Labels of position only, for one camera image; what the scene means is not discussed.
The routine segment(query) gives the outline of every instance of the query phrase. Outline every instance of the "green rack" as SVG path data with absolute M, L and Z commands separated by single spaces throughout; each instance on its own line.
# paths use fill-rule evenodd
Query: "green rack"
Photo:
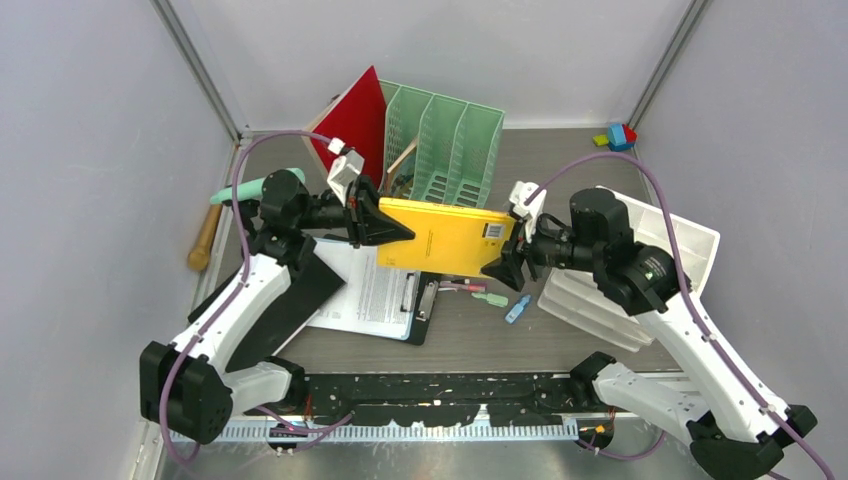
M 408 198 L 482 208 L 491 191 L 504 112 L 380 83 L 387 102 L 384 168 L 418 137 L 417 148 L 395 174 L 412 176 Z

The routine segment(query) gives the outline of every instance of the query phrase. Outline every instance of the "green marker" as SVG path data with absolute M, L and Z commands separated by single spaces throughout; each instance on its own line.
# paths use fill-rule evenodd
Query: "green marker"
M 286 170 L 294 173 L 300 183 L 306 182 L 306 175 L 303 174 L 303 170 L 299 168 L 287 168 Z M 240 183 L 239 184 L 239 198 L 238 200 L 241 202 L 243 200 L 250 200 L 251 198 L 259 198 L 262 196 L 262 184 L 265 182 L 265 177 L 257 178 L 256 180 L 251 180 L 249 182 Z M 212 195 L 212 198 L 209 199 L 209 203 L 212 205 L 217 205 L 219 203 L 224 202 L 225 200 L 231 200 L 233 198 L 233 189 L 232 187 L 227 187 L 220 192 Z
M 485 300 L 489 305 L 494 305 L 496 307 L 506 308 L 506 306 L 509 305 L 508 298 L 496 293 L 474 292 L 471 296 L 479 298 L 480 300 Z

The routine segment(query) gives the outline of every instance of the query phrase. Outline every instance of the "white paper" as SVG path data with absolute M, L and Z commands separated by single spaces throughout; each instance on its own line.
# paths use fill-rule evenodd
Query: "white paper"
M 377 247 L 318 240 L 315 253 L 346 285 L 321 306 L 308 326 L 400 340 L 409 337 L 414 305 L 407 291 L 415 291 L 418 272 L 378 267 Z

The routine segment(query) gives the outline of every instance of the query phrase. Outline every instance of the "blue block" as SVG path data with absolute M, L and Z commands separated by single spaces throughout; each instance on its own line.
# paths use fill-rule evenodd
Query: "blue block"
M 607 147 L 609 147 L 609 149 L 612 150 L 613 152 L 623 152 L 625 150 L 630 150 L 631 148 L 633 148 L 633 145 L 636 145 L 636 144 L 635 143 L 625 143 L 625 144 L 622 144 L 622 145 L 613 145 L 612 142 L 610 142 L 610 144 L 607 145 Z
M 607 128 L 607 138 L 610 145 L 624 145 L 627 143 L 627 136 L 624 134 L 624 125 L 613 123 Z

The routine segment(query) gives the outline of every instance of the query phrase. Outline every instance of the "red book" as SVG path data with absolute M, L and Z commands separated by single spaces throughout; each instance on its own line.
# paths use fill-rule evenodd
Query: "red book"
M 373 66 L 313 120 L 312 125 L 314 127 L 307 127 L 307 130 L 330 138 L 338 137 L 346 146 L 362 155 L 365 159 L 362 173 L 371 177 L 374 185 L 380 185 L 384 171 L 386 99 Z M 310 150 L 323 166 L 324 172 L 329 171 L 336 156 L 330 153 L 322 142 L 309 139 L 307 146 L 310 146 L 309 142 L 312 147 Z

